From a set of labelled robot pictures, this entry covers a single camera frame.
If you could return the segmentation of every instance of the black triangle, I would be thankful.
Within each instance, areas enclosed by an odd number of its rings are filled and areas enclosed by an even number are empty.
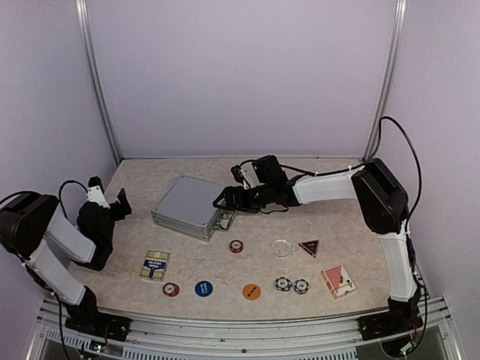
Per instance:
[[[306,242],[301,242],[300,247],[307,251],[312,257],[317,257],[318,253],[318,245],[320,243],[320,240],[313,240],[313,241],[306,241]]]

